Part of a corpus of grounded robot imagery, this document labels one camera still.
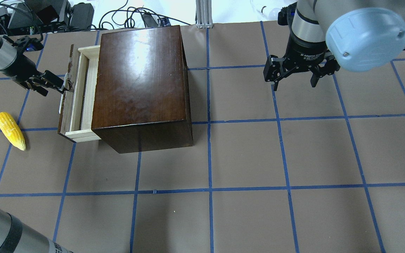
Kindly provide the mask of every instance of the yellow corn cob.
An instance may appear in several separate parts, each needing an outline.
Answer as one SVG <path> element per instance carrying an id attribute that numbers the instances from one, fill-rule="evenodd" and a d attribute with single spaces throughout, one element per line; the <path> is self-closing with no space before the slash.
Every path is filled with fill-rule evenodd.
<path id="1" fill-rule="evenodd" d="M 24 136 L 13 117 L 7 112 L 0 112 L 0 128 L 12 145 L 21 150 L 26 150 Z"/>

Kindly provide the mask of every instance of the light blue robot joint cap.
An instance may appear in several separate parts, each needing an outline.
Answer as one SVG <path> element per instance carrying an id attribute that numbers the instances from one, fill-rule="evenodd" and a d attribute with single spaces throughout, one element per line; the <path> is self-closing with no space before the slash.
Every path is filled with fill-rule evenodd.
<path id="1" fill-rule="evenodd" d="M 386 8 L 353 10 L 331 24 L 326 45 L 342 68 L 368 71 L 395 59 L 405 48 L 405 21 Z"/>

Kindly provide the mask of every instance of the silver robot arm segment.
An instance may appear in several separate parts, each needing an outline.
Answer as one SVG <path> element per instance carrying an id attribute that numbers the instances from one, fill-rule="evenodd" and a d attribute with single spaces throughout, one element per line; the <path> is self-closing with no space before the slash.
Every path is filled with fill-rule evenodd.
<path id="1" fill-rule="evenodd" d="M 27 50 L 41 49 L 43 45 L 36 38 L 25 36 L 14 42 L 6 36 L 0 37 L 0 72 L 23 88 L 37 91 L 43 96 L 48 93 L 45 88 L 52 88 L 60 93 L 68 91 L 70 88 L 67 82 L 48 70 L 44 73 L 37 71 L 34 62 L 24 55 Z"/>
<path id="2" fill-rule="evenodd" d="M 315 87 L 340 66 L 368 71 L 405 50 L 405 1 L 299 0 L 281 10 L 278 23 L 289 26 L 290 38 L 284 57 L 269 56 L 265 64 L 265 81 L 275 90 L 292 73 L 311 71 Z"/>

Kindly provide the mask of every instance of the wooden drawer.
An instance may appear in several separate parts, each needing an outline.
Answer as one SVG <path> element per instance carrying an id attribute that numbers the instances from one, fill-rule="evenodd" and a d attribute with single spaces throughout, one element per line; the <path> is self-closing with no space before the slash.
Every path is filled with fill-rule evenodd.
<path id="1" fill-rule="evenodd" d="M 58 133 L 102 139 L 119 153 L 193 145 L 185 53 L 179 26 L 103 34 L 73 48 Z"/>

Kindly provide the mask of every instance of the box side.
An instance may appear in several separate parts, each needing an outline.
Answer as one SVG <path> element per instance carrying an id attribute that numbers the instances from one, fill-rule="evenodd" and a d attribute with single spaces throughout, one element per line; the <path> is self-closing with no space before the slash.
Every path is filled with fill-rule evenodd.
<path id="1" fill-rule="evenodd" d="M 186 120 L 93 129 L 118 153 L 193 146 L 191 124 Z"/>

